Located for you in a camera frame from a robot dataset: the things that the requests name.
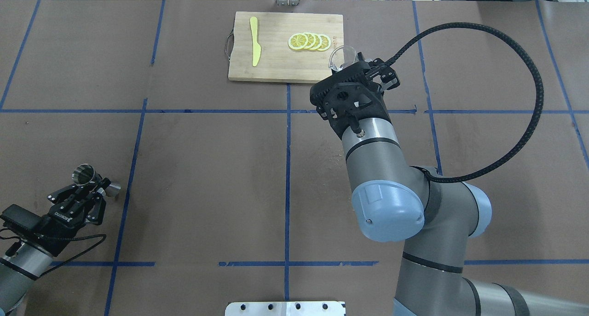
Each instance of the black cable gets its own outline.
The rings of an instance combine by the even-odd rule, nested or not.
[[[407,44],[405,44],[392,58],[387,60],[385,64],[391,66],[393,63],[399,59],[404,52],[406,52],[412,45],[414,45],[417,41],[421,38],[434,33],[436,31],[441,31],[442,29],[477,29],[479,31],[487,32],[499,39],[503,40],[509,47],[511,47],[518,56],[524,61],[526,67],[530,73],[532,73],[532,78],[534,79],[534,85],[536,85],[536,105],[534,106],[534,112],[532,113],[532,118],[530,119],[530,123],[528,127],[524,131],[524,135],[520,138],[520,140],[515,144],[515,146],[507,152],[507,154],[503,155],[500,159],[491,163],[487,167],[480,169],[479,171],[475,171],[473,173],[469,173],[468,175],[458,176],[458,177],[433,177],[428,171],[423,171],[423,174],[426,178],[431,182],[436,183],[458,183],[458,182],[465,182],[467,180],[471,180],[474,178],[478,178],[482,175],[486,175],[491,171],[497,169],[498,167],[502,166],[503,164],[507,163],[510,159],[512,159],[530,140],[534,130],[536,130],[536,126],[538,126],[538,122],[540,120],[540,115],[542,115],[542,108],[544,103],[544,88],[542,84],[542,77],[540,76],[540,72],[536,65],[532,61],[532,58],[528,55],[528,53],[518,44],[515,40],[511,39],[505,33],[499,31],[498,29],[493,29],[490,26],[475,24],[475,23],[447,23],[438,26],[434,26],[431,29],[426,29],[425,31],[416,35],[413,39],[411,39]]]
[[[57,240],[57,241],[82,241],[82,240],[88,240],[88,239],[94,239],[94,238],[101,238],[100,241],[98,241],[97,243],[95,243],[94,245],[88,247],[86,250],[82,251],[81,253],[78,253],[77,255],[68,258],[67,260],[61,262],[60,264],[54,266],[53,268],[47,270],[46,272],[43,272],[40,277],[45,276],[46,274],[49,274],[51,271],[53,270],[57,270],[58,268],[61,268],[61,266],[66,265],[67,263],[70,263],[71,261],[74,261],[74,259],[79,258],[80,256],[84,255],[85,253],[91,251],[92,249],[94,249],[96,246],[100,245],[101,243],[103,243],[105,241],[105,239],[107,238],[106,234],[94,234],[94,235],[89,235],[89,236],[82,236],[80,238],[53,238],[51,236],[44,236],[44,235],[37,235],[39,238],[43,238],[43,239],[49,239],[49,240]]]
[[[7,231],[7,230],[9,230],[9,231],[12,231],[12,230],[10,230],[9,228],[3,228],[2,230],[0,230],[0,233],[2,233],[2,232],[4,232],[4,231]],[[18,239],[20,242],[22,242],[22,241],[23,241],[23,240],[21,239],[21,237],[19,237],[19,236],[7,236],[7,237],[0,236],[0,240],[10,240],[10,239]]]

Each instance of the bamboo cutting board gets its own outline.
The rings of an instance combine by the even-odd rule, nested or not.
[[[250,17],[258,19],[260,61],[252,66]],[[332,39],[325,52],[295,51],[288,40],[294,33],[323,33]],[[343,45],[343,16],[282,12],[235,13],[234,44],[229,62],[229,80],[274,83],[316,83],[331,75],[329,56]]]

